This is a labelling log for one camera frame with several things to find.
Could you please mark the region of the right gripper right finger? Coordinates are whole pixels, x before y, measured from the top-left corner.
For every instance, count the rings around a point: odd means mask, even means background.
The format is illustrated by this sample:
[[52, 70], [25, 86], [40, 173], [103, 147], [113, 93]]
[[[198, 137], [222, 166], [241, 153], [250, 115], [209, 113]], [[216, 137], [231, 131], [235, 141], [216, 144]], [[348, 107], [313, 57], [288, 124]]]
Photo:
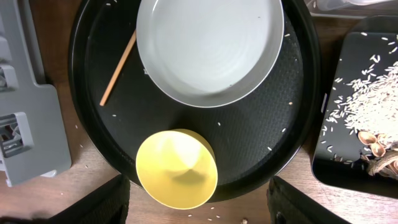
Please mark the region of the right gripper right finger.
[[269, 181], [267, 206], [272, 224], [348, 223], [278, 176]]

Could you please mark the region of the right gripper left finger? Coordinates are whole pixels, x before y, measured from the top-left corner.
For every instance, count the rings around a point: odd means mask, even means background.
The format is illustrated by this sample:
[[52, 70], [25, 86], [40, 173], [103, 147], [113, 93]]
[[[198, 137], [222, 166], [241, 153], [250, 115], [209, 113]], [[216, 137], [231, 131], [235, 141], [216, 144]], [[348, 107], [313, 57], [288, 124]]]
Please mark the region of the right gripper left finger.
[[129, 199], [130, 181], [125, 175], [118, 175], [46, 222], [125, 224]]

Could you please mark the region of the yellow bowl with shells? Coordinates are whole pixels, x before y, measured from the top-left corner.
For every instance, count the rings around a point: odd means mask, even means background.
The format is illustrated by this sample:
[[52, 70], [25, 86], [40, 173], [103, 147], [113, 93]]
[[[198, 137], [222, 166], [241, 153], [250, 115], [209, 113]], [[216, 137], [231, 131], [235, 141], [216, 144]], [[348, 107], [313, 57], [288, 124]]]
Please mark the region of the yellow bowl with shells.
[[213, 196], [218, 169], [210, 143], [188, 129], [161, 131], [140, 145], [136, 172], [145, 191], [170, 208], [197, 208]]

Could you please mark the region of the wooden chopstick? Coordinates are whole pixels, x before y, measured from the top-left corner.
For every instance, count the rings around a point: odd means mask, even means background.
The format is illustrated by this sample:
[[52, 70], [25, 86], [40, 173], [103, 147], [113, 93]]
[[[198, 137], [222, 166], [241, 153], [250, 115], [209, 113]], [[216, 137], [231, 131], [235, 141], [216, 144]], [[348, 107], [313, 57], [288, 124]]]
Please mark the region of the wooden chopstick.
[[116, 83], [116, 81], [118, 79], [118, 76], [121, 73], [121, 70], [122, 70], [122, 68], [123, 68], [123, 66], [124, 66], [124, 64], [125, 64], [125, 62], [126, 62], [126, 60], [127, 60], [127, 58], [128, 58], [128, 56], [129, 56], [129, 54], [130, 54], [130, 52], [131, 52], [131, 50], [132, 50], [132, 48], [133, 48], [135, 43], [136, 43], [136, 31], [133, 32], [133, 34], [132, 34], [132, 36], [131, 36], [131, 38], [130, 38], [130, 40], [129, 40], [129, 42], [128, 42], [128, 44], [127, 44], [127, 46], [126, 46], [126, 48], [125, 48], [125, 50], [124, 50], [124, 52], [122, 54], [122, 57], [120, 58], [120, 60], [119, 60], [119, 62], [117, 64], [117, 67], [116, 67], [116, 69], [115, 69], [115, 71], [114, 71], [114, 73], [113, 73], [113, 75], [112, 75], [112, 77], [111, 77], [111, 79], [110, 79], [110, 81], [108, 83], [108, 86], [107, 86], [107, 88], [106, 88], [106, 90], [105, 90], [105, 92], [104, 92], [104, 94], [103, 94], [103, 96], [101, 98], [101, 101], [99, 103], [100, 106], [104, 106], [106, 104], [106, 102], [107, 102], [107, 100], [108, 100], [108, 98], [109, 98], [109, 96], [110, 96], [110, 94], [112, 92], [113, 86], [115, 85], [115, 83]]

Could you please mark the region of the grey round plate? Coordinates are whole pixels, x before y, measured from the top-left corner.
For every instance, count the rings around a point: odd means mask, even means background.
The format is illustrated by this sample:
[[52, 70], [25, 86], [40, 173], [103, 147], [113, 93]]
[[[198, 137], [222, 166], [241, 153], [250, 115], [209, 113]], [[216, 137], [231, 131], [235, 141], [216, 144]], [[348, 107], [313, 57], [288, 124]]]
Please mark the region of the grey round plate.
[[216, 108], [244, 98], [267, 78], [284, 26], [280, 0], [143, 0], [137, 48], [167, 96]]

